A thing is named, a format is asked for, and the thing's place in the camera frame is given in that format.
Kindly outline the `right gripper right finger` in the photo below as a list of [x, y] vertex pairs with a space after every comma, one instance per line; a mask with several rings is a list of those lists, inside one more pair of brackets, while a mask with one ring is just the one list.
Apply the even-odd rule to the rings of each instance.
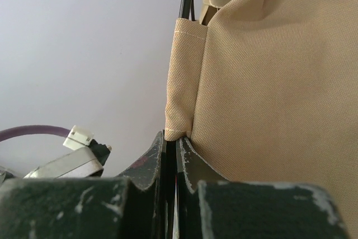
[[179, 238], [348, 238], [330, 195], [314, 185], [231, 182], [176, 142]]

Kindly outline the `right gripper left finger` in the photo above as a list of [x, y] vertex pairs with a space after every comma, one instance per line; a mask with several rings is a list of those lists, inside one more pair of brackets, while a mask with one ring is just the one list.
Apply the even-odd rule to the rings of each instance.
[[1, 237], [166, 238], [163, 136], [116, 177], [5, 181]]

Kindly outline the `beige fabric pet tent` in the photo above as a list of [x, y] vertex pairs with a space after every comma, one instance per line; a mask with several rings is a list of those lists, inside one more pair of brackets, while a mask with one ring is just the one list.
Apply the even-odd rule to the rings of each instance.
[[325, 187], [357, 237], [357, 0], [203, 0], [176, 21], [165, 115], [231, 180]]

